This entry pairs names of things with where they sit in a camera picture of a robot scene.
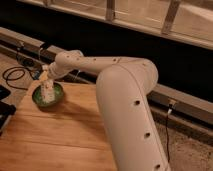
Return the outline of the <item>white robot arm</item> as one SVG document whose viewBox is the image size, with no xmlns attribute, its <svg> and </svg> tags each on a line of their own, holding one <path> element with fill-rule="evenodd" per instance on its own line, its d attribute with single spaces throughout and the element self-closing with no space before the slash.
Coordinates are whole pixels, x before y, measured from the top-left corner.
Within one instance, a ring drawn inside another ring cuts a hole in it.
<svg viewBox="0 0 213 171">
<path fill-rule="evenodd" d="M 62 51 L 42 67 L 49 79 L 72 70 L 97 76 L 96 99 L 118 171 L 171 171 L 147 95 L 156 87 L 155 64 L 137 57 L 86 57 Z"/>
</svg>

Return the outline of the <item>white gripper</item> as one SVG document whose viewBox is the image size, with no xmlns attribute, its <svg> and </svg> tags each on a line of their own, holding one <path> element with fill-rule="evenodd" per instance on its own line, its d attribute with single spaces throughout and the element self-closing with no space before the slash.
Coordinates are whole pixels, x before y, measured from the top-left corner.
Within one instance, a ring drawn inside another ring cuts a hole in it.
<svg viewBox="0 0 213 171">
<path fill-rule="evenodd" d="M 56 69 L 52 66 L 48 67 L 48 72 L 44 71 L 39 76 L 39 81 L 45 81 L 48 79 L 49 87 L 54 86 L 54 79 L 59 79 L 60 75 L 57 73 Z"/>
</svg>

